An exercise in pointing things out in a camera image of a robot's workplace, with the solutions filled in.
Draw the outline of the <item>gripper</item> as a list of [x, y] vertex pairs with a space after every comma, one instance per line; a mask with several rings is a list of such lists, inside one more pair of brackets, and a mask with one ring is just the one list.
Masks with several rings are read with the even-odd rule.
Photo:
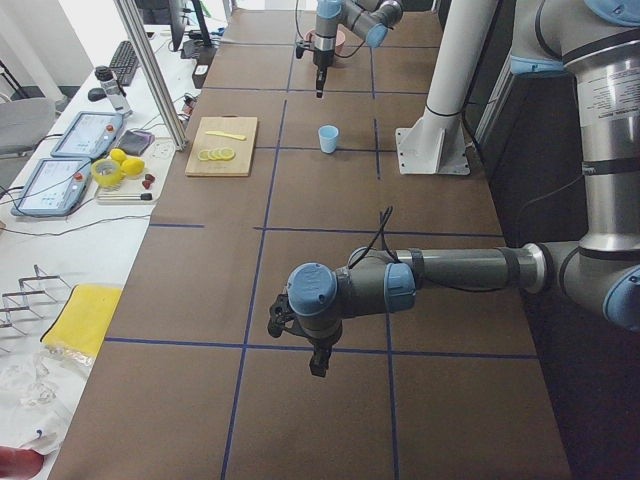
[[313, 347], [313, 354], [309, 362], [310, 373], [313, 376], [326, 376], [333, 346], [341, 339], [342, 332], [343, 329], [338, 328], [323, 338], [314, 338], [309, 333], [304, 333], [304, 337]]
[[315, 49], [313, 52], [313, 62], [317, 67], [316, 74], [316, 97], [322, 98], [326, 82], [326, 71], [333, 65], [334, 51]]

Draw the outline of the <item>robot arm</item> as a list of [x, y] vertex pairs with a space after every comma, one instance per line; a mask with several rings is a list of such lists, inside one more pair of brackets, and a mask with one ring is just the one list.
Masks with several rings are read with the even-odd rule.
[[328, 69], [334, 63], [338, 26], [343, 25], [369, 47], [378, 47], [403, 16], [401, 1], [324, 0], [316, 7], [313, 62], [316, 97], [322, 98]]
[[[396, 130], [400, 172], [452, 173], [448, 136], [459, 120], [474, 61], [498, 1], [452, 1], [425, 111]], [[485, 293], [517, 286], [560, 291], [606, 320], [639, 332], [639, 1], [516, 1], [511, 72], [571, 73], [577, 81], [588, 232], [578, 242], [521, 248], [390, 250], [384, 227], [346, 266], [306, 263], [270, 307], [268, 332], [306, 338], [312, 375], [324, 377], [342, 320], [411, 309], [416, 291], [438, 286]], [[397, 23], [402, 3], [319, 1], [314, 46], [321, 97], [337, 26], [370, 46]]]

